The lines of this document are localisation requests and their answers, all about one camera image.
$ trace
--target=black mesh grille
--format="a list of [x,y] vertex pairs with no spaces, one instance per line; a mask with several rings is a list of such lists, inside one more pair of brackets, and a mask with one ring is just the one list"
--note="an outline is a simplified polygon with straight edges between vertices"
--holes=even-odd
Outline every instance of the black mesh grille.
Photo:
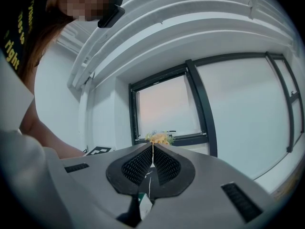
[[157,168],[160,186],[173,180],[181,170],[180,163],[157,147],[153,150],[153,163]]
[[74,166],[65,167],[65,170],[67,171],[67,173],[70,173],[70,172],[77,171],[77,170],[82,170],[82,169],[85,169],[85,168],[88,168],[88,167],[89,167],[88,164],[83,163],[83,164],[78,164],[78,165],[74,165]]
[[122,166],[122,173],[126,178],[139,186],[153,163],[152,156],[152,147],[147,148],[145,151],[126,162]]
[[245,222],[253,220],[262,213],[235,183],[223,185],[222,189],[244,218]]

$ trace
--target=human arm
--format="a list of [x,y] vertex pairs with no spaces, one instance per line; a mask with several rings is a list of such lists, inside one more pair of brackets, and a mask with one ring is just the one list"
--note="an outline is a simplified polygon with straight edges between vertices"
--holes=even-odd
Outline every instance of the human arm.
[[[27,88],[34,94],[34,82],[37,67],[25,82]],[[42,146],[53,148],[59,158],[81,157],[83,152],[61,141],[43,122],[40,121],[35,99],[30,104],[20,126],[23,134],[34,137]]]

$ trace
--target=woman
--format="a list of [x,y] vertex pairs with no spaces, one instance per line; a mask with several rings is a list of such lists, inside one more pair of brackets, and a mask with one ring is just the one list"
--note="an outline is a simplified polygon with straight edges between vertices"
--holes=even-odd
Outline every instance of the woman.
[[[92,21],[108,12],[112,0],[14,0],[2,5],[6,18],[1,30],[1,49],[12,68],[34,94],[37,65],[53,38],[75,19]],[[59,158],[82,156],[83,152],[61,141],[38,118],[35,100],[28,108],[20,130],[42,146],[56,150]]]

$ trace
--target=brown hair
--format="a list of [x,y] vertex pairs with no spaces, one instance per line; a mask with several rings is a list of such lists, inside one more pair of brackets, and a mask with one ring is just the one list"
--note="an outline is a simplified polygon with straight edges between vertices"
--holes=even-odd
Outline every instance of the brown hair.
[[39,64],[53,38],[60,35],[63,28],[73,21],[73,18],[53,8],[33,27],[26,41],[23,59],[18,75],[25,82],[33,69]]

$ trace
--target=white wall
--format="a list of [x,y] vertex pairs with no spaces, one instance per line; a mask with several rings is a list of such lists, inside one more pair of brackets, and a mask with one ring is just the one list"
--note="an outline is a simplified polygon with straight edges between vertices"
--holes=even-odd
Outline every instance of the white wall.
[[78,108],[80,92],[67,88],[75,54],[55,44],[43,56],[35,79],[40,120],[62,141],[80,148]]
[[117,149],[132,146],[128,84],[119,78],[115,79],[114,90],[114,132]]
[[114,129],[114,88],[115,80],[109,79],[95,88],[90,94],[94,97],[91,111],[93,147],[116,146]]

